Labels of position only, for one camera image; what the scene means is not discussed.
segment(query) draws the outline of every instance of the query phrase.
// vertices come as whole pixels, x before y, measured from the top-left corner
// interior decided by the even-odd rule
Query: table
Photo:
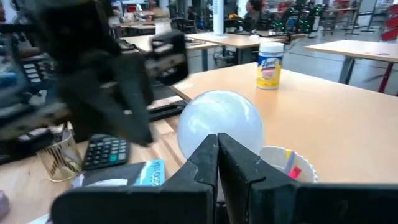
[[[261,42],[280,42],[280,39],[276,38],[263,38],[263,37],[250,37],[246,35],[237,34],[224,34],[224,37],[215,36],[212,32],[200,33],[200,34],[188,34],[187,37],[220,44],[227,47],[235,47],[236,54],[238,55],[238,64],[242,64],[243,58],[250,58],[246,56],[242,49],[249,49],[251,47],[260,46]]]
[[[130,28],[134,29],[155,29],[155,25],[144,25],[144,24],[139,24],[139,25],[132,25]]]
[[[320,182],[398,183],[398,98],[288,70],[278,90],[262,90],[256,70],[202,72],[175,89],[187,100],[210,90],[243,95],[262,116],[266,144],[303,155]]]
[[[345,84],[349,84],[356,58],[390,62],[389,69],[387,69],[386,74],[384,74],[385,78],[383,82],[385,82],[385,84],[387,84],[392,64],[398,63],[398,44],[358,40],[340,40],[306,46],[305,48],[307,50],[344,55],[345,60],[338,81]]]
[[[152,107],[178,100],[181,100],[178,96],[157,100]],[[165,175],[169,178],[185,162],[177,144],[178,116],[156,121],[153,125],[157,131],[157,142],[149,148],[132,144],[129,163],[164,159]],[[78,144],[82,157],[86,147],[87,142]],[[37,156],[1,165],[0,174],[0,189],[5,191],[11,204],[11,211],[1,221],[2,224],[28,223],[45,215],[49,212],[53,199],[70,187],[70,180],[51,182]]]
[[[150,46],[150,40],[153,38],[154,35],[143,35],[138,37],[124,37],[122,39],[126,40],[130,44],[135,44],[136,47],[145,52],[150,52],[152,47]],[[202,68],[203,71],[208,70],[208,52],[207,49],[212,47],[217,47],[218,44],[211,43],[211,42],[203,42],[202,44],[198,45],[190,45],[187,44],[188,50],[201,50],[201,58],[202,58]]]
[[[186,100],[219,89],[245,96],[262,116],[266,144],[303,155],[320,182],[398,183],[398,98],[288,70],[282,70],[278,90],[262,90],[256,87],[256,71],[256,63],[248,63],[201,72],[174,89]],[[158,142],[146,150],[132,146],[130,162],[165,159],[170,177],[185,161],[177,144],[178,117],[154,124]],[[69,186],[50,182],[36,157],[0,166],[0,174],[0,188],[12,205],[2,224],[27,223],[46,214],[52,199]]]

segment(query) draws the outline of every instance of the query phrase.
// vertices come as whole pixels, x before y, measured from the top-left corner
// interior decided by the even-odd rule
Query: white lid
[[[277,42],[262,42],[259,51],[265,53],[279,53],[284,51],[284,45],[283,43]]]

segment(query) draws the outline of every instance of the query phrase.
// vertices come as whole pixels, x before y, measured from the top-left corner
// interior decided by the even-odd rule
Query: translucent sphere
[[[257,108],[233,91],[208,91],[189,102],[180,116],[178,146],[188,159],[207,135],[217,133],[229,134],[257,155],[264,145]]]

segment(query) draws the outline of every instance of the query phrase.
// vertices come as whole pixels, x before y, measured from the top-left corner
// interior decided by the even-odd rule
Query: table leg
[[[351,74],[353,72],[355,64],[355,59],[353,57],[345,57],[343,62],[343,68],[340,72],[340,77],[338,79],[339,83],[349,84],[349,80],[351,79]]]
[[[236,54],[238,55],[238,65],[242,64],[242,50],[236,49]]]
[[[204,72],[209,70],[207,56],[208,56],[207,49],[202,49],[201,50],[201,67]]]
[[[388,79],[390,78],[392,66],[394,63],[388,63],[387,69],[385,74],[383,75],[383,79],[381,80],[380,87],[379,87],[379,93],[384,93],[384,90],[386,89]]]

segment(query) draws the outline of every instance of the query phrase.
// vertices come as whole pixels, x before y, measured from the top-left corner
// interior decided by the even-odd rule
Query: calculator
[[[83,170],[125,164],[129,160],[130,143],[107,135],[94,135],[88,141]]]

